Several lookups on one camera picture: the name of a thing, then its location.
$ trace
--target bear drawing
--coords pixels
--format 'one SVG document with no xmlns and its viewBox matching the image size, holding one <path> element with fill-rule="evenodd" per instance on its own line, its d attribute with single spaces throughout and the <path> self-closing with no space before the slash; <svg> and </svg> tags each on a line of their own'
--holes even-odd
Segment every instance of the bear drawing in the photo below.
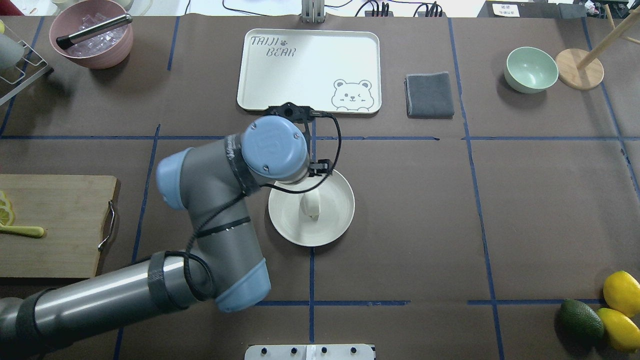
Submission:
<svg viewBox="0 0 640 360">
<path fill-rule="evenodd" d="M 371 82 L 362 80 L 359 83 L 348 83 L 338 79 L 333 83 L 335 93 L 331 98 L 331 103 L 336 111 L 363 111 L 369 110 L 373 106 L 373 96 L 371 96 Z"/>
</svg>

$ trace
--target ice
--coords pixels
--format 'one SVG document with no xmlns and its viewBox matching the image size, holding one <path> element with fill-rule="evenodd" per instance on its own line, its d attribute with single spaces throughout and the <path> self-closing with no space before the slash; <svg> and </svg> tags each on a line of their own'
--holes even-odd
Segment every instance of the ice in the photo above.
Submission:
<svg viewBox="0 0 640 360">
<path fill-rule="evenodd" d="M 91 15 L 85 15 L 82 18 L 83 23 L 79 26 L 78 30 L 90 28 L 108 19 L 109 18 L 101 13 L 97 13 L 93 17 Z M 97 55 L 109 49 L 111 46 L 113 46 L 113 44 L 117 43 L 118 40 L 122 38 L 122 35 L 124 35 L 126 27 L 127 25 L 120 26 L 119 28 L 107 31 L 104 34 L 96 35 L 79 44 L 73 45 L 72 47 L 69 47 L 67 49 L 67 53 L 71 56 L 76 56 L 79 58 Z"/>
</svg>

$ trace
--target wire rack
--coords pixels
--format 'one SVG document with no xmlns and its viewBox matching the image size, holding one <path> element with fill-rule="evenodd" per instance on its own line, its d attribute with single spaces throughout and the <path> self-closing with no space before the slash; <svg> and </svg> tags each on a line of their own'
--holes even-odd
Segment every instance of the wire rack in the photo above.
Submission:
<svg viewBox="0 0 640 360">
<path fill-rule="evenodd" d="M 0 95 L 2 95 L 0 105 L 16 96 L 40 76 L 53 71 L 53 68 L 29 44 L 18 37 L 8 26 L 5 25 L 4 28 L 4 34 L 25 49 L 25 55 L 14 67 L 0 71 Z"/>
</svg>

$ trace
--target mint green bowl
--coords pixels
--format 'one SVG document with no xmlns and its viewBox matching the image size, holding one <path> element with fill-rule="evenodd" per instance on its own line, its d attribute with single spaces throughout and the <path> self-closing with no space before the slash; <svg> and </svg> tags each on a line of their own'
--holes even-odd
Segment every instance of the mint green bowl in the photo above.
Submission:
<svg viewBox="0 0 640 360">
<path fill-rule="evenodd" d="M 540 49 L 519 47 L 507 57 L 504 78 L 515 90 L 535 94 L 556 83 L 558 66 L 549 54 Z"/>
</svg>

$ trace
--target pink bowl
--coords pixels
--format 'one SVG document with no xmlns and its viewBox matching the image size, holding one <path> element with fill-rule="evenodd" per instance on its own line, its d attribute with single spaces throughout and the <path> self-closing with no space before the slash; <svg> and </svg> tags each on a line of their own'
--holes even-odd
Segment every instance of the pink bowl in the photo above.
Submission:
<svg viewBox="0 0 640 360">
<path fill-rule="evenodd" d="M 53 20 L 49 30 L 49 41 L 57 52 L 80 66 L 88 67 L 89 69 L 106 69 L 118 65 L 131 52 L 131 46 L 133 45 L 133 28 L 131 24 L 125 25 L 127 28 L 124 31 L 124 35 L 117 43 L 96 55 L 72 56 L 60 49 L 60 46 L 56 44 L 58 37 L 77 32 L 85 15 L 94 16 L 96 13 L 101 13 L 111 19 L 126 13 L 126 10 L 111 0 L 85 0 L 73 4 L 64 9 Z"/>
</svg>

